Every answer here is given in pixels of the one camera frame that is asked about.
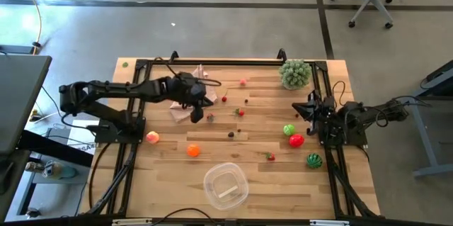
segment orange ball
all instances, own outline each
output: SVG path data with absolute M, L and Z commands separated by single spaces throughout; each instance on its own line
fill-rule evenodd
M 187 147 L 187 154 L 191 157 L 196 157 L 200 154 L 200 148 L 198 145 L 189 145 Z

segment crumpled paper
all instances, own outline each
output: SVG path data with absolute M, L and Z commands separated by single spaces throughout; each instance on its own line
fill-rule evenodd
M 197 78 L 207 78 L 207 72 L 204 71 L 201 64 L 194 72 L 192 72 L 192 75 Z M 217 100 L 217 94 L 215 93 L 215 88 L 213 86 L 206 86 L 206 97 L 213 103 Z M 189 117 L 192 110 L 192 106 L 183 109 L 182 105 L 178 102 L 173 102 L 170 106 L 170 113 L 177 123 Z

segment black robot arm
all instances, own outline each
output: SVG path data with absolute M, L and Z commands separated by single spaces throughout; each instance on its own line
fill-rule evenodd
M 293 103 L 292 107 L 311 123 L 308 135 L 319 133 L 322 145 L 366 145 L 365 130 L 372 123 L 385 127 L 389 121 L 405 120 L 408 116 L 405 105 L 396 99 L 378 106 L 348 101 L 336 111 L 334 97 L 328 96 L 322 101 L 313 91 L 307 103 Z
M 73 116 L 88 113 L 111 122 L 123 132 L 134 131 L 135 119 L 126 110 L 117 111 L 102 103 L 100 98 L 140 98 L 142 101 L 158 103 L 166 99 L 179 102 L 183 107 L 192 106 L 190 119 L 193 123 L 203 118 L 204 106 L 213 103 L 205 97 L 206 86 L 189 73 L 180 72 L 174 77 L 145 80 L 140 84 L 110 83 L 109 81 L 75 82 L 59 88 L 60 108 Z

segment black desk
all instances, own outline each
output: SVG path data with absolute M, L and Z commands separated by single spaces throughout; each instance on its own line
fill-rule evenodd
M 67 162 L 91 165 L 93 156 L 23 130 L 52 58 L 0 55 L 0 159 L 13 162 L 8 189 L 0 195 L 0 222 L 8 212 L 30 151 Z
M 0 154 L 16 148 L 51 61 L 49 56 L 0 56 Z

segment desk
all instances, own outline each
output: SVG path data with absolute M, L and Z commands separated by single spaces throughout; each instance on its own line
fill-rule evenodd
M 0 160 L 14 163 L 8 189 L 0 194 L 0 222 L 6 217 L 31 151 L 84 166 L 92 160 L 90 154 L 23 130 L 51 61 L 50 56 L 0 55 Z M 21 213 L 28 202 L 22 203 Z
M 120 58 L 113 81 L 132 81 L 135 62 L 134 58 Z M 342 101 L 353 100 L 345 61 L 329 60 L 327 66 L 331 85 L 339 80 L 346 83 Z M 174 65 L 172 68 L 176 72 L 192 72 L 196 66 Z M 227 102 L 217 101 L 205 109 L 205 115 L 215 115 L 213 123 L 206 119 L 197 124 L 192 124 L 189 119 L 175 123 L 168 110 L 171 101 L 148 103 L 144 112 L 147 118 L 145 132 L 157 131 L 161 139 L 157 145 L 144 142 L 139 146 L 127 217 L 163 217 L 179 208 L 194 207 L 215 218 L 334 218 L 326 165 L 309 169 L 305 162 L 312 152 L 325 160 L 323 148 L 319 146 L 317 137 L 305 135 L 309 123 L 296 118 L 296 111 L 291 107 L 293 102 L 306 102 L 307 95 L 314 88 L 313 83 L 298 91 L 285 90 L 277 69 L 277 66 L 205 65 L 208 77 L 222 82 L 222 86 L 216 87 L 217 96 L 221 98 L 228 92 Z M 153 79 L 166 75 L 171 73 L 163 65 L 151 69 Z M 242 78 L 248 80 L 244 87 L 239 84 Z M 341 88 L 336 88 L 336 98 L 339 98 Z M 127 100 L 110 99 L 108 105 L 121 110 L 126 108 Z M 242 108 L 245 115 L 234 116 L 235 108 Z M 288 137 L 283 134 L 283 126 L 290 123 L 306 138 L 300 148 L 291 148 Z M 233 140 L 227 137 L 230 131 L 235 132 Z M 192 143 L 200 146 L 199 157 L 186 155 L 186 147 Z M 96 150 L 95 159 L 101 147 Z M 112 144 L 99 162 L 93 181 L 93 202 L 112 181 L 118 147 Z M 276 160 L 267 162 L 266 152 L 275 153 Z M 356 147 L 345 147 L 344 152 L 352 187 L 369 208 L 379 214 L 366 156 Z M 213 208 L 203 190 L 206 172 L 223 162 L 238 164 L 249 183 L 246 201 L 228 211 Z M 339 192 L 343 199 L 342 209 L 346 211 L 342 188 Z M 87 210 L 88 191 L 84 194 L 80 212 Z M 173 217 L 202 215 L 185 211 Z

